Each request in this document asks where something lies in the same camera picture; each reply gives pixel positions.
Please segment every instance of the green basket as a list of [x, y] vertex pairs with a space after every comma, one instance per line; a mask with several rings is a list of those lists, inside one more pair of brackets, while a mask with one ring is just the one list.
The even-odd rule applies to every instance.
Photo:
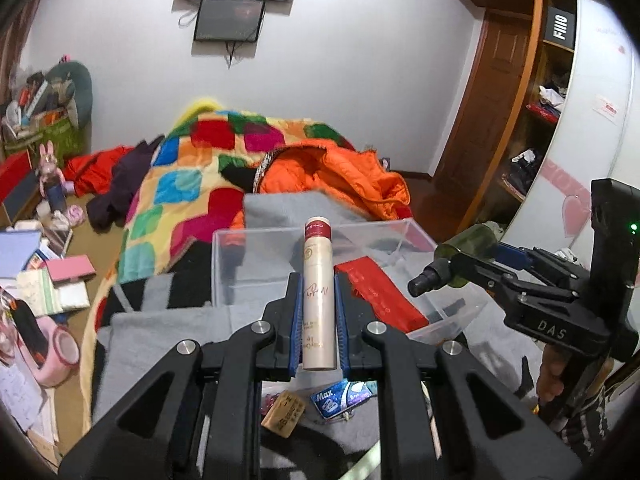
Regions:
[[4, 144], [7, 156], [13, 153], [29, 150], [32, 154], [31, 164], [35, 168], [40, 160], [39, 146], [48, 141], [53, 142], [53, 152], [62, 167], [65, 160], [72, 156], [81, 155], [84, 151], [84, 136], [80, 130], [76, 130], [68, 117], [63, 117], [55, 123], [41, 128], [34, 134], [22, 137]]

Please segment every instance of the colorful blanket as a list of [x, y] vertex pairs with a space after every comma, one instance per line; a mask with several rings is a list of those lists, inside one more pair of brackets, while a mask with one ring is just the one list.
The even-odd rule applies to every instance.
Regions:
[[244, 193], [226, 181], [229, 164], [254, 166], [265, 152], [305, 138], [332, 139], [353, 147], [331, 127], [311, 120], [265, 118], [196, 107], [166, 136], [127, 215], [120, 257], [98, 289], [82, 341], [80, 380], [84, 430], [90, 427], [95, 331], [110, 288], [168, 269], [194, 238], [210, 243], [214, 231], [228, 228], [242, 208]]

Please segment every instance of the orange jacket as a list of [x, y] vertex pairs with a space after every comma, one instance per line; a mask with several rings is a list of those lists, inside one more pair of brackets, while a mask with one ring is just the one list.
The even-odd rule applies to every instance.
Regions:
[[[260, 193], [300, 191], [324, 192], [375, 220], [410, 216], [402, 176], [383, 170], [376, 152], [354, 152], [329, 139], [305, 139], [280, 148], [258, 184]], [[231, 227], [244, 228], [242, 211]]]

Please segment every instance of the floor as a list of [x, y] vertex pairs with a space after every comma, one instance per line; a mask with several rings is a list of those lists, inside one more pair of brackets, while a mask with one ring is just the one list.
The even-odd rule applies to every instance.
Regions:
[[[68, 200], [68, 204], [78, 204], [82, 208], [92, 198], [91, 195]], [[122, 229], [116, 226], [106, 234], [96, 234], [89, 222], [74, 228], [74, 236], [67, 251], [68, 256], [87, 254], [95, 267], [95, 277], [86, 282], [89, 299], [94, 300], [95, 293], [120, 249]], [[88, 310], [80, 310], [69, 318], [69, 330], [80, 345]], [[58, 449], [66, 454], [82, 436], [82, 394], [77, 371], [56, 389], [56, 418], [60, 442]]]
[[411, 194], [411, 211], [415, 221], [437, 243], [449, 240], [465, 214], [465, 203], [440, 192], [423, 178], [405, 178]]

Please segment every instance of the wooden door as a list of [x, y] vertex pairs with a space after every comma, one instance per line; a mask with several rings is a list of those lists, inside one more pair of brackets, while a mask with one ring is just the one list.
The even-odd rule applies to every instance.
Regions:
[[467, 205], [502, 136], [522, 77], [531, 22], [487, 10], [486, 33], [435, 184]]

